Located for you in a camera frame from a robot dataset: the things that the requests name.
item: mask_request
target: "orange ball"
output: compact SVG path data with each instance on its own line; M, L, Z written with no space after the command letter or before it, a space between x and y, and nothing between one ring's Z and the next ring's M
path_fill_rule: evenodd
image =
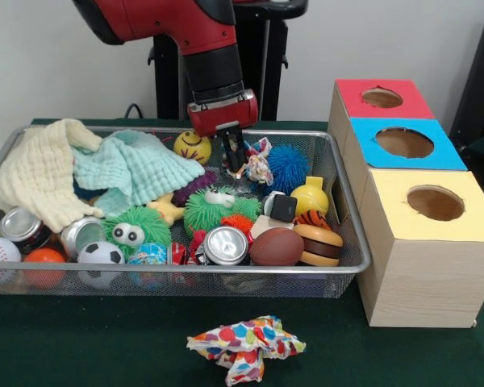
M66 259L56 250L40 248L25 257L24 262L39 264L64 264ZM50 289L59 284L65 272L59 270L26 270L25 277L35 287Z

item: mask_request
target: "yellow toy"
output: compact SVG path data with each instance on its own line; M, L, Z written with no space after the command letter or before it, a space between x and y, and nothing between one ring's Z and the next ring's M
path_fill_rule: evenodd
M169 226L172 226L176 220L182 219L185 214L184 208L176 207L171 203L172 196L173 193L167 193L154 202L147 204L148 208L159 211Z
M186 159L206 164L211 156L211 143L207 137L199 137L194 131L181 133L174 142L174 151Z
M323 215L328 212L328 196L323 191L322 177L307 177L305 185L296 188L290 196L298 199L296 216L309 210L319 211Z

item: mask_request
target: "green spiky ball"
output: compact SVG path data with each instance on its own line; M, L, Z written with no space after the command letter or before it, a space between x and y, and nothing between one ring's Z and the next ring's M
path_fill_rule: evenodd
M186 202L185 231L190 237L194 235L194 231L204 230L208 232L220 226L220 220L232 214L232 209L219 204L210 204L206 201L205 195L210 188L199 189L192 193ZM216 189L222 194L231 192L227 186Z
M240 214L256 222L261 214L261 203L257 199L238 198L233 206L233 214Z
M133 207L127 212L115 218L106 218L102 221L102 227L106 232L108 242L118 246L126 260L136 252L136 247L119 243L113 238L113 229L120 223L128 223L140 227L145 233L143 243L158 243L168 246L172 243L170 228L158 211L146 207Z
M261 213L261 203L257 199L236 198L232 208L226 208L220 204L210 204L206 201L206 192L213 187L199 189L191 194L186 202L185 230L191 237L194 231L206 232L219 227L222 218L233 214L241 214L255 222ZM232 194L229 186L215 187L221 194Z

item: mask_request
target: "orange spiky ball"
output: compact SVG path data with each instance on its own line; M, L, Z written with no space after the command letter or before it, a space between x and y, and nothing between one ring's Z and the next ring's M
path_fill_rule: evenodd
M223 226L230 226L241 230L244 234L248 234L252 228L252 221L246 216L240 214L234 214L231 216L227 216L226 218L222 218L220 224Z

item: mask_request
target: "yellow smiley face ball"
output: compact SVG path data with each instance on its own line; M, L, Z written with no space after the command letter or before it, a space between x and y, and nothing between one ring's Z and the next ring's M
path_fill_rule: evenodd
M186 159L206 164L211 156L211 143L207 137L199 137L194 131L185 131L176 138L174 151Z

